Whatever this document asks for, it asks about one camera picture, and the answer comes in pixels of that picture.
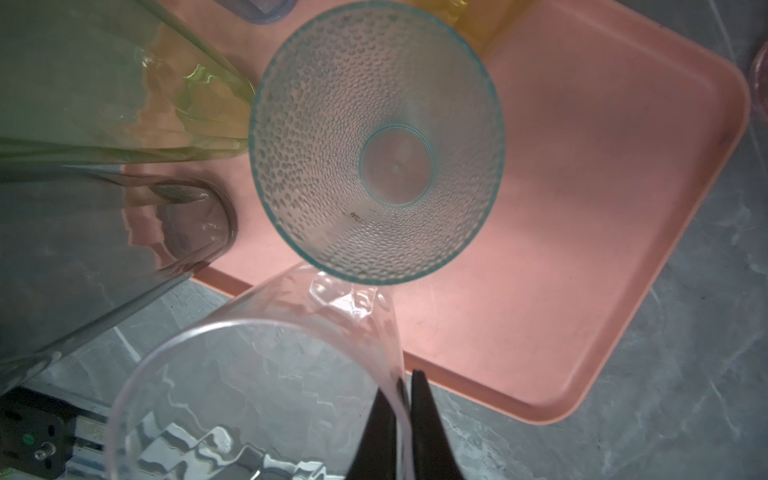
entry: marble countertop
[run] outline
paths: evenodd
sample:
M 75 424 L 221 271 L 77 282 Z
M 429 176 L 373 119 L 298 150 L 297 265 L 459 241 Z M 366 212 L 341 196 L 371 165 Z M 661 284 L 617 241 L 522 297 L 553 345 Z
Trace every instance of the marble countertop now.
M 765 0 L 621 3 L 745 73 L 768 40 Z M 434 388 L 468 480 L 768 478 L 766 155 L 753 120 L 573 415 L 526 425 Z M 226 301 L 185 282 L 33 382 L 111 402 L 142 356 Z

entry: cup base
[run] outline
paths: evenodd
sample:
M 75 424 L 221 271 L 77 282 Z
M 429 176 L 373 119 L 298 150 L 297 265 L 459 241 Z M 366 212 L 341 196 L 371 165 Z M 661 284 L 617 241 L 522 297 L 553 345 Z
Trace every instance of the cup base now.
M 432 182 L 432 151 L 418 131 L 403 125 L 384 127 L 362 151 L 360 177 L 374 200 L 411 204 Z

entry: dimpled texture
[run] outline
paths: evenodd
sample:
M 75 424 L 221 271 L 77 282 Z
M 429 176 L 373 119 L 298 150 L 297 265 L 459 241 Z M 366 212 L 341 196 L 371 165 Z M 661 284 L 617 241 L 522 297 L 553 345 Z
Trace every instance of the dimpled texture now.
M 491 209 L 504 165 L 492 81 L 469 46 L 406 5 L 326 12 L 280 48 L 254 101 L 250 154 L 262 203 L 303 258 L 356 283 L 414 280 L 445 265 Z M 360 178 L 381 128 L 417 130 L 432 180 L 414 203 L 373 200 Z

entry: pink tray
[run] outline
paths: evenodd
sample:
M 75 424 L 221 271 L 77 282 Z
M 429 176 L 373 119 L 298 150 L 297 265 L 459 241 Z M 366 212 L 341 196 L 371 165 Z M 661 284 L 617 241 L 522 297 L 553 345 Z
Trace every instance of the pink tray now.
M 169 9 L 252 78 L 302 23 L 339 2 L 298 2 L 252 26 L 210 0 Z M 507 157 L 488 222 L 448 266 L 398 286 L 406 365 L 530 423 L 586 395 L 748 118 L 735 67 L 619 4 L 539 0 L 485 59 Z M 240 232 L 199 275 L 238 294 L 300 261 L 253 186 L 247 156 L 131 166 L 204 177 Z

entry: teal rim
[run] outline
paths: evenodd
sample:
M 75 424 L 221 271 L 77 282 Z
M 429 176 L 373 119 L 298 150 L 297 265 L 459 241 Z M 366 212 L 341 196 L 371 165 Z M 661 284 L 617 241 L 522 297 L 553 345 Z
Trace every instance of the teal rim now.
M 498 129 L 499 149 L 497 152 L 498 162 L 497 162 L 497 172 L 496 172 L 497 181 L 493 188 L 493 191 L 491 192 L 490 201 L 488 202 L 488 207 L 485 209 L 485 212 L 480 217 L 480 220 L 477 223 L 477 227 L 467 236 L 467 240 L 465 240 L 464 243 L 462 243 L 462 245 L 459 248 L 457 248 L 453 253 L 448 255 L 442 262 L 439 262 L 435 264 L 435 266 L 425 269 L 414 275 L 390 278 L 386 280 L 361 279 L 361 278 L 358 278 L 357 276 L 349 275 L 344 272 L 339 272 L 338 270 L 335 270 L 327 265 L 322 264 L 321 262 L 318 262 L 312 256 L 310 256 L 307 252 L 302 250 L 301 247 L 296 245 L 296 243 L 293 241 L 290 235 L 278 224 L 276 215 L 274 214 L 270 206 L 267 204 L 267 202 L 264 201 L 264 192 L 259 182 L 259 172 L 256 169 L 256 161 L 254 160 L 254 155 L 253 155 L 253 152 L 255 150 L 255 139 L 253 137 L 253 132 L 256 130 L 256 113 L 257 113 L 259 102 L 261 100 L 261 96 L 263 94 L 263 86 L 266 83 L 266 80 L 269 79 L 270 76 L 273 74 L 273 71 L 276 68 L 277 59 L 280 56 L 280 53 L 288 49 L 292 43 L 294 43 L 298 38 L 300 38 L 303 35 L 305 31 L 312 28 L 315 24 L 324 22 L 326 19 L 331 18 L 335 15 L 341 15 L 344 12 L 359 10 L 363 8 L 381 8 L 381 9 L 401 11 L 403 13 L 407 13 L 408 15 L 421 17 L 422 19 L 436 25 L 438 28 L 442 28 L 444 31 L 448 32 L 449 36 L 456 41 L 457 45 L 461 49 L 463 49 L 464 53 L 467 54 L 474 61 L 475 66 L 478 69 L 478 72 L 485 79 L 485 84 L 488 87 L 488 95 L 490 95 L 491 99 L 493 100 L 493 105 L 495 106 L 496 123 L 499 126 L 499 129 Z M 283 238 L 283 240 L 286 241 L 286 243 L 288 243 L 288 245 L 293 249 L 293 251 L 298 253 L 299 256 L 302 257 L 307 263 L 315 266 L 318 270 L 322 270 L 326 273 L 330 273 L 331 275 L 335 276 L 336 278 L 340 278 L 341 280 L 346 280 L 352 283 L 359 283 L 361 285 L 396 285 L 399 283 L 410 282 L 412 280 L 422 278 L 423 276 L 427 276 L 430 273 L 434 273 L 437 270 L 443 268 L 451 260 L 455 259 L 462 251 L 464 251 L 464 249 L 475 239 L 475 237 L 477 237 L 478 232 L 480 231 L 482 226 L 485 224 L 485 221 L 488 219 L 488 215 L 491 213 L 491 209 L 493 208 L 493 205 L 496 202 L 498 189 L 502 184 L 502 175 L 504 173 L 505 152 L 506 152 L 506 143 L 505 143 L 505 133 L 504 133 L 504 118 L 502 116 L 502 106 L 498 101 L 498 95 L 496 94 L 496 87 L 493 85 L 493 80 L 491 79 L 491 75 L 488 74 L 488 71 L 485 69 L 485 66 L 482 64 L 482 62 L 480 61 L 480 58 L 477 56 L 475 51 L 472 50 L 472 48 L 464 40 L 464 38 L 462 38 L 458 33 L 456 33 L 456 31 L 453 30 L 453 28 L 447 26 L 446 23 L 444 23 L 442 20 L 435 17 L 431 13 L 425 12 L 423 10 L 412 7 L 410 5 L 404 5 L 402 3 L 397 3 L 397 2 L 384 2 L 382 0 L 374 0 L 372 2 L 350 3 L 347 5 L 342 5 L 340 7 L 332 8 L 327 12 L 317 15 L 315 18 L 308 21 L 306 24 L 304 24 L 302 27 L 300 27 L 298 30 L 292 33 L 291 36 L 288 37 L 288 39 L 285 40 L 285 42 L 280 46 L 280 48 L 277 49 L 277 52 L 272 57 L 272 60 L 270 60 L 270 63 L 267 65 L 264 75 L 262 76 L 261 81 L 259 82 L 259 85 L 256 90 L 256 96 L 253 98 L 253 107 L 251 108 L 250 124 L 249 124 L 249 130 L 248 130 L 248 153 L 250 157 L 250 169 L 253 174 L 253 182 L 256 184 L 256 190 L 259 194 L 259 200 L 261 200 L 261 204 L 264 207 L 264 210 L 266 211 L 266 215 L 269 217 L 270 222 L 272 222 L 272 225 L 274 225 L 275 229 L 277 230 L 277 233 Z M 432 185 L 432 179 L 430 178 L 429 186 L 431 185 Z
M 376 195 L 373 194 L 373 192 L 368 188 L 368 184 L 366 184 L 366 179 L 362 175 L 362 158 L 366 155 L 366 150 L 368 150 L 368 146 L 371 144 L 374 138 L 378 137 L 380 134 L 384 133 L 387 130 L 392 130 L 394 128 L 399 128 L 401 130 L 405 130 L 411 134 L 414 134 L 416 137 L 419 138 L 419 140 L 422 141 L 425 147 L 427 147 L 427 151 L 429 152 L 429 182 L 427 182 L 427 186 L 424 188 L 424 191 L 419 194 L 418 197 L 415 199 L 406 202 L 404 204 L 389 204 L 385 202 L 384 200 L 380 200 Z M 379 204 L 389 207 L 389 208 L 405 208 L 410 207 L 411 205 L 415 204 L 419 200 L 421 200 L 429 191 L 429 188 L 432 186 L 432 179 L 435 178 L 435 156 L 432 154 L 432 147 L 429 146 L 429 142 L 426 138 L 424 138 L 424 135 L 420 134 L 415 128 L 408 127 L 406 125 L 387 125 L 384 128 L 380 128 L 376 132 L 374 132 L 373 135 L 368 139 L 366 142 L 365 147 L 362 148 L 362 153 L 360 153 L 360 160 L 357 162 L 357 173 L 360 176 L 360 180 L 362 181 L 362 186 L 366 189 L 366 192 L 368 192 L 368 195 L 371 196 L 373 200 L 376 200 Z

